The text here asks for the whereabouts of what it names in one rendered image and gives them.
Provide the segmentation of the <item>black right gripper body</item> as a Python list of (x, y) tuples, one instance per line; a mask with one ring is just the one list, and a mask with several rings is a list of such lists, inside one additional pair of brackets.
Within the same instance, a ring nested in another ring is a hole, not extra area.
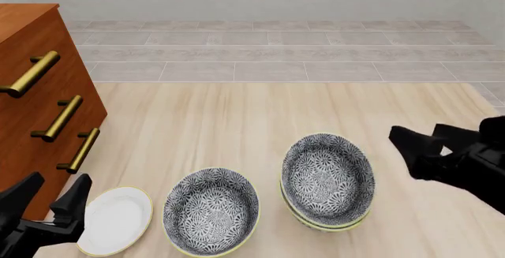
[(449, 184), (474, 195), (505, 193), (505, 116), (479, 124), (479, 141), (458, 151), (458, 178)]

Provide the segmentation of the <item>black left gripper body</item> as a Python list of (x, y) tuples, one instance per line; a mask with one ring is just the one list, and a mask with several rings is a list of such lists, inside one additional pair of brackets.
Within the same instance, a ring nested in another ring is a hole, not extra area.
[(0, 258), (32, 258), (39, 248), (77, 243), (83, 231), (84, 222), (80, 221), (63, 226), (22, 219), (11, 233), (0, 241)]

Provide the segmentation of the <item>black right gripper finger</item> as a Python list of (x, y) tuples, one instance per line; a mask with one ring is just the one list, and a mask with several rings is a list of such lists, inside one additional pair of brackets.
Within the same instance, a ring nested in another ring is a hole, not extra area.
[(452, 125), (436, 125), (431, 135), (394, 125), (388, 139), (414, 179), (458, 178), (458, 145)]
[(432, 136), (441, 139), (443, 146), (452, 152), (461, 151), (480, 139), (478, 131), (444, 124), (436, 124)]

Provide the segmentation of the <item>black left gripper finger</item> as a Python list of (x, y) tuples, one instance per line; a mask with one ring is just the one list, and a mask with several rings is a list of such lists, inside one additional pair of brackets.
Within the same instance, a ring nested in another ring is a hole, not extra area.
[(32, 172), (9, 189), (0, 192), (0, 235), (16, 229), (24, 211), (44, 183), (39, 172)]
[(73, 185), (50, 205), (54, 213), (53, 224), (68, 226), (73, 222), (84, 222), (84, 213), (92, 180), (88, 174), (81, 174)]

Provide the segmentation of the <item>black patterned bowl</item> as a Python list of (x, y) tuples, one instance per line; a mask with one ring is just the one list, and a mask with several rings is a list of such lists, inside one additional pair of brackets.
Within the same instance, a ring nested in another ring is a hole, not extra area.
[(370, 211), (376, 191), (363, 151), (342, 136), (304, 136), (287, 151), (280, 188), (292, 210), (320, 228), (344, 229)]
[(219, 258), (240, 248), (260, 220), (253, 184), (224, 167), (207, 167), (183, 177), (163, 206), (168, 241), (193, 258)]
[(298, 221), (300, 222), (301, 224), (303, 224), (304, 226), (308, 227), (309, 229), (314, 229), (314, 230), (317, 230), (317, 231), (322, 231), (324, 233), (338, 233), (338, 232), (342, 232), (342, 231), (348, 231), (348, 230), (351, 230), (351, 229), (354, 229), (355, 227), (359, 226), (360, 224), (362, 224), (362, 222), (366, 219), (366, 217), (368, 216), (368, 212), (365, 214), (364, 217), (362, 217), (361, 219), (359, 219), (357, 222), (355, 222), (354, 224), (351, 224), (349, 226), (344, 226), (344, 227), (338, 227), (338, 228), (326, 228), (326, 227), (322, 227), (322, 226), (316, 226), (314, 224), (311, 224), (310, 222), (306, 221), (305, 219), (303, 219), (302, 217), (300, 217), (296, 212), (295, 210), (289, 205), (288, 203), (288, 200), (282, 190), (282, 185), (279, 185), (279, 191), (280, 191), (280, 194), (284, 200), (284, 203), (286, 204), (288, 210), (290, 211), (291, 215)]

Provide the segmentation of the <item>white plate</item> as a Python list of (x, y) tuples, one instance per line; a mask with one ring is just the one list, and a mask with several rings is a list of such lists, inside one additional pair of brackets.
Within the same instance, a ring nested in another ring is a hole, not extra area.
[(147, 230), (153, 210), (150, 196), (135, 186), (119, 186), (100, 193), (85, 208), (78, 249), (92, 257), (126, 250)]

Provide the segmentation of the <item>wooden cabinet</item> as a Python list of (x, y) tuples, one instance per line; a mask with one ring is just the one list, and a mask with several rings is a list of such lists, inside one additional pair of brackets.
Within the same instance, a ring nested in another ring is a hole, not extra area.
[[(11, 85), (32, 67), (30, 57), (57, 51), (60, 60), (22, 97), (0, 93), (0, 191), (32, 172), (45, 182), (24, 211), (25, 219), (44, 219), (72, 174), (57, 170), (70, 163), (84, 139), (77, 134), (99, 128), (107, 111), (77, 48), (58, 12), (57, 4), (0, 4), (0, 85)], [(43, 131), (64, 107), (59, 100), (75, 95), (83, 103), (60, 132), (47, 143), (32, 138)]]

